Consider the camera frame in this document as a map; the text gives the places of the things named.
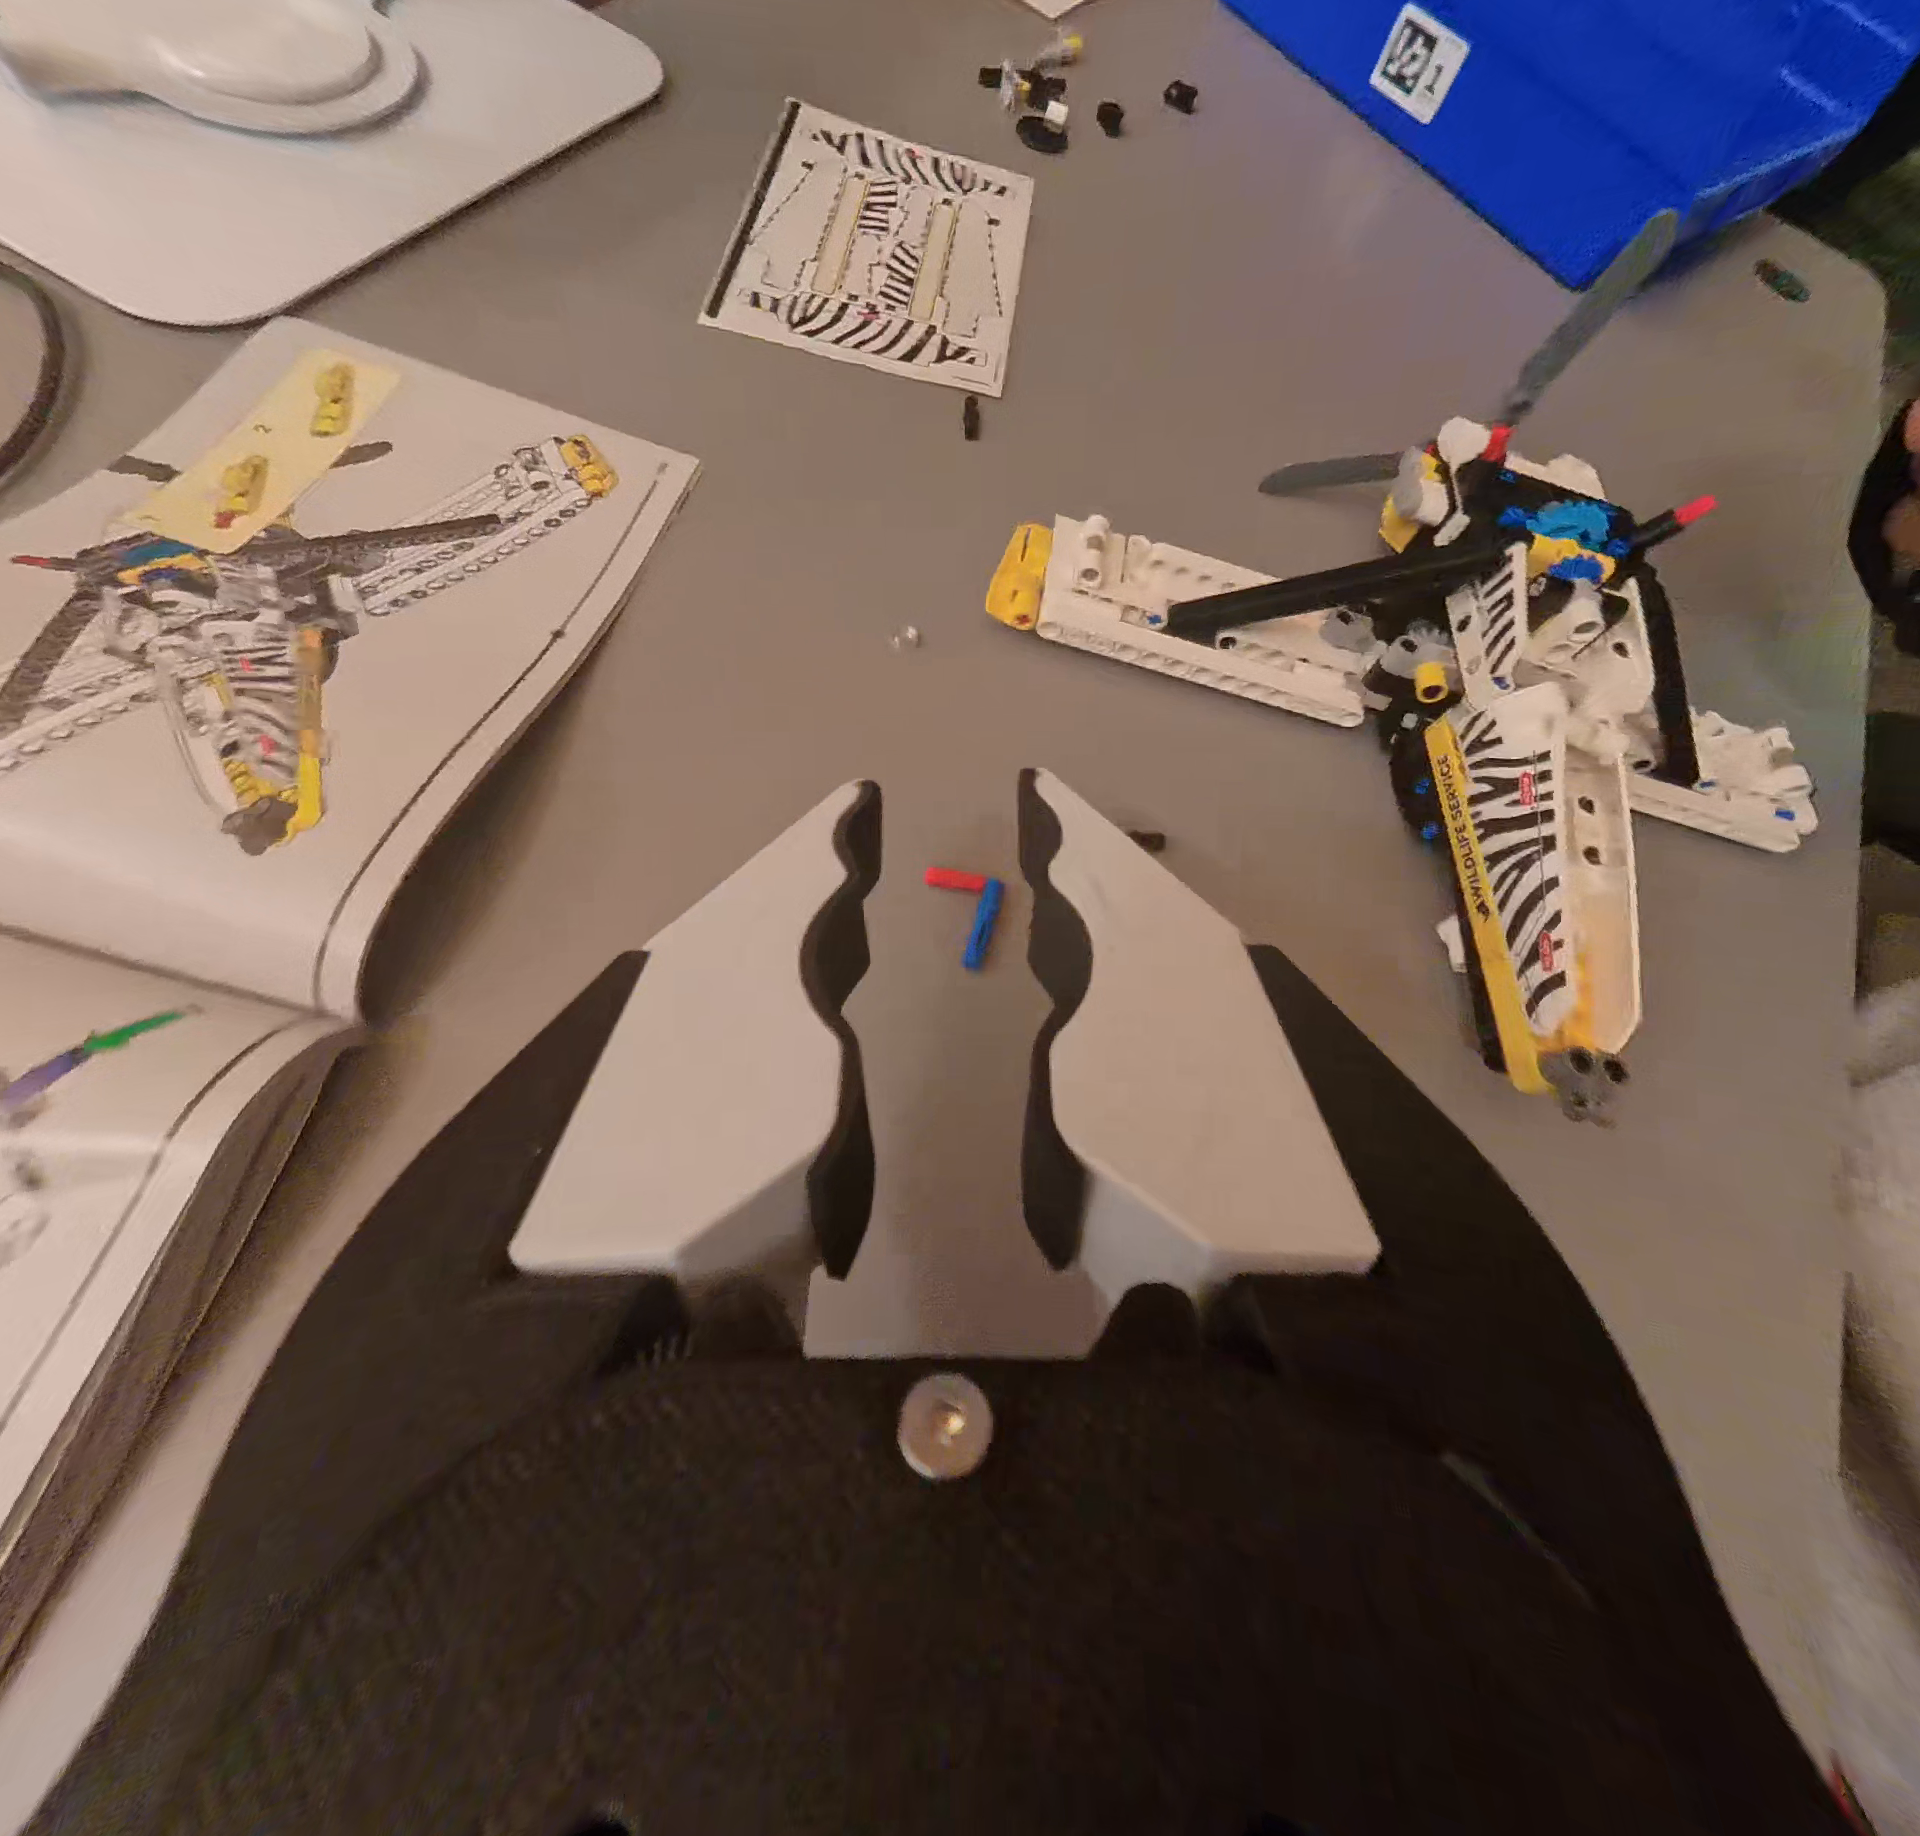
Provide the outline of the zebra striped lego plane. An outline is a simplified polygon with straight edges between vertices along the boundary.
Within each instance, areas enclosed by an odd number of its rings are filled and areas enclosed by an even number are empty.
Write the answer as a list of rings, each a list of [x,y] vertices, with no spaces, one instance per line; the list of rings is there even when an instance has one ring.
[[[1019,526],[987,616],[1340,729],[1372,726],[1408,831],[1447,868],[1438,924],[1469,1040],[1524,1096],[1596,1123],[1641,1023],[1635,817],[1784,855],[1815,831],[1780,726],[1700,714],[1653,556],[1712,498],[1635,515],[1515,428],[1667,262],[1657,213],[1526,360],[1491,423],[1402,455],[1290,464],[1268,498],[1385,484],[1374,559],[1264,578],[1122,534]]]

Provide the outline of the grey sweatshirt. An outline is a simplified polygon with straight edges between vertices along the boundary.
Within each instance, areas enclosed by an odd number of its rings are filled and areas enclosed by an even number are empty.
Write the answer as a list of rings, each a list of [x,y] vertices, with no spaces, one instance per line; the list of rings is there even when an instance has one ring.
[[[1838,1773],[1873,1831],[1918,1830],[1918,982],[1860,1002],[1836,1206],[1836,1507],[1815,1632]]]

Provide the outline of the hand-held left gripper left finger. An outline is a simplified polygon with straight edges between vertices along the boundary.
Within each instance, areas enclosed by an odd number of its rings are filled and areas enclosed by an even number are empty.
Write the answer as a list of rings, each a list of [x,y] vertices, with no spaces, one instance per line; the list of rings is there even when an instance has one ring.
[[[509,1241],[527,1274],[846,1278],[877,1151],[846,1001],[880,791],[829,793],[642,952]]]

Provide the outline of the small grey lego assembly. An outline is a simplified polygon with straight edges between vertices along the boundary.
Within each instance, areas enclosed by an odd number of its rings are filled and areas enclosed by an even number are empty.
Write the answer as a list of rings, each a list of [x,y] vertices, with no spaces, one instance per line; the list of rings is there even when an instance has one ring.
[[[1009,62],[984,65],[974,74],[982,90],[995,94],[1011,119],[1018,142],[1037,155],[1062,155],[1069,146],[1069,106],[1065,75],[1058,69],[1034,62],[1018,67]]]

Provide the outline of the lego instruction booklet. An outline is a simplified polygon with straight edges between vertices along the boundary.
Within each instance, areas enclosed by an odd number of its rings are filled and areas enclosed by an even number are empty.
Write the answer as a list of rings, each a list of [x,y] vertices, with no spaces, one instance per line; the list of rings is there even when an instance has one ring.
[[[365,1035],[396,892],[696,474],[279,320],[4,521],[6,1672]]]

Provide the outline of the zebra sticker sheet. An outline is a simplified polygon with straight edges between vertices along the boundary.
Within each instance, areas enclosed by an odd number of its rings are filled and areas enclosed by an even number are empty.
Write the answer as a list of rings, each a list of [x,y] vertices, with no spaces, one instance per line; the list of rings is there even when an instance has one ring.
[[[787,98],[699,326],[1000,398],[1034,184]]]

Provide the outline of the blue box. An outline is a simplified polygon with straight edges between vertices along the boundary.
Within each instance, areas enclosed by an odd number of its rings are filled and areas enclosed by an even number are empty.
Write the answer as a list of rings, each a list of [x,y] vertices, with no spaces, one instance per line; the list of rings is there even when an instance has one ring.
[[[1564,288],[1810,181],[1915,62],[1915,0],[1222,3]]]

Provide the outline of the white desk stand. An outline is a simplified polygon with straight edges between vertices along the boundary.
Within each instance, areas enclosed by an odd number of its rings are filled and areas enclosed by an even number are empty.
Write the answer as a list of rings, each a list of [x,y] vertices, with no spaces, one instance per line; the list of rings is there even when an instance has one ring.
[[[3,0],[4,249],[224,331],[416,240],[665,89],[567,0]]]

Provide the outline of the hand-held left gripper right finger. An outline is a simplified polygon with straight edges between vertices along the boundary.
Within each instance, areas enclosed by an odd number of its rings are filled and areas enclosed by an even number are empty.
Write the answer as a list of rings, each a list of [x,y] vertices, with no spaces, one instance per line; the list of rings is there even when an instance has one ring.
[[[1043,768],[1019,773],[1027,963],[1047,1011],[1024,1225],[1106,1302],[1358,1274],[1380,1238],[1241,933]]]

